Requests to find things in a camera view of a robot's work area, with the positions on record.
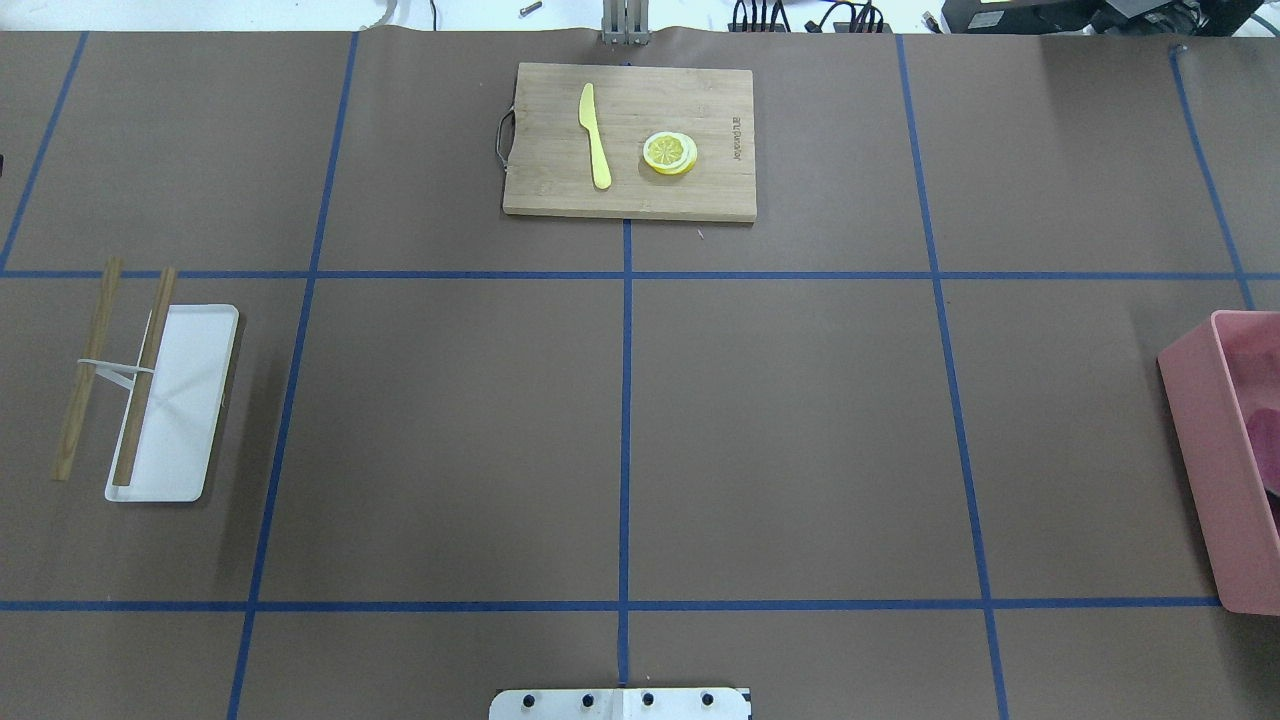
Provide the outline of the pink cloth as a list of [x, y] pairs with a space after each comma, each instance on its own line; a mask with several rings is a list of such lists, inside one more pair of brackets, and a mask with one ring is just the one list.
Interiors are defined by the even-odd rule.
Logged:
[[1247, 439], [1260, 482], [1266, 492], [1279, 497], [1279, 410], [1260, 407], [1245, 420]]

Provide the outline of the yellow lemon slice toy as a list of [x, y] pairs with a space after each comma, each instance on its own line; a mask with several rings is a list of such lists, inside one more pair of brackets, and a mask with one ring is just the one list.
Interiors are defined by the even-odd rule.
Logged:
[[643, 160], [660, 176], [681, 176], [698, 161], [696, 142], [687, 135], [660, 131], [649, 136], [643, 145]]

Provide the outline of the wooden cutting board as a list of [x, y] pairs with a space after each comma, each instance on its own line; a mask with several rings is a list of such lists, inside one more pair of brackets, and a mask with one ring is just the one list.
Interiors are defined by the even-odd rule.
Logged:
[[[612, 186], [595, 190], [579, 97], [594, 83]], [[755, 78], [742, 69], [524, 61], [502, 206], [511, 215], [751, 224], [756, 209]], [[660, 176], [643, 160], [660, 131], [690, 136], [698, 161]]]

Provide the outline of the yellow plastic knife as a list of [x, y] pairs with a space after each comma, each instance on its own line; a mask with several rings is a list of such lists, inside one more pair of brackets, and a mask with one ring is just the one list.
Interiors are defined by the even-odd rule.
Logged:
[[588, 135], [593, 186], [605, 191], [612, 186], [612, 174], [598, 124], [595, 87], [591, 82], [586, 82], [580, 92], [577, 118]]

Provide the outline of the white rack tray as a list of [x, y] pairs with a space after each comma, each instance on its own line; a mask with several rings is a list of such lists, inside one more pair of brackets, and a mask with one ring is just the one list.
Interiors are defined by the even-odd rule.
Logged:
[[204, 495], [241, 313], [229, 304], [172, 305], [151, 378], [128, 484], [108, 478], [115, 503], [192, 503]]

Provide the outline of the wooden rack rod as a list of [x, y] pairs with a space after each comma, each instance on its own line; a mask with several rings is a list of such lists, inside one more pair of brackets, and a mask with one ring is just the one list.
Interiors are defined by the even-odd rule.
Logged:
[[146, 409], [154, 387], [155, 366], [160, 347], [163, 346], [163, 336], [178, 274], [179, 270], [175, 266], [166, 266], [160, 272], [157, 290], [143, 334], [143, 343], [140, 350], [140, 369], [134, 373], [131, 398], [120, 434], [119, 454], [111, 474], [113, 487], [127, 487], [131, 484], [133, 477], [142, 429], [145, 427]]
[[76, 364], [70, 402], [61, 424], [61, 434], [51, 471], [51, 479], [55, 482], [68, 480], [74, 466], [84, 416], [90, 405], [93, 378], [96, 377], [93, 361], [99, 360], [99, 355], [108, 341], [110, 318], [122, 272], [122, 258], [110, 256], [100, 278], [99, 297], [90, 320], [90, 334], [84, 342], [82, 355]]

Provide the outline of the pink plastic bin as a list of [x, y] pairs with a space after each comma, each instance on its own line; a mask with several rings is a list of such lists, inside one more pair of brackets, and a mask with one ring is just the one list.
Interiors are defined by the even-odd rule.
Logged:
[[1277, 409], [1276, 311], [1219, 310], [1157, 356], [1221, 605], [1277, 615], [1277, 498], [1265, 491], [1245, 420]]

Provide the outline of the aluminium frame post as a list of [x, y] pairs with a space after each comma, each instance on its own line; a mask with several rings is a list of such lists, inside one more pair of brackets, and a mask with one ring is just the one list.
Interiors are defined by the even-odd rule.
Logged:
[[604, 45], [648, 45], [652, 40], [649, 0], [605, 0], [600, 40]]

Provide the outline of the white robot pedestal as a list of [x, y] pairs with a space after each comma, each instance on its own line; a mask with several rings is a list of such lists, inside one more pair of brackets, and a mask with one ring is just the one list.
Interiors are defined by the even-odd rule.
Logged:
[[511, 689], [489, 719], [751, 719], [750, 692], [731, 687]]

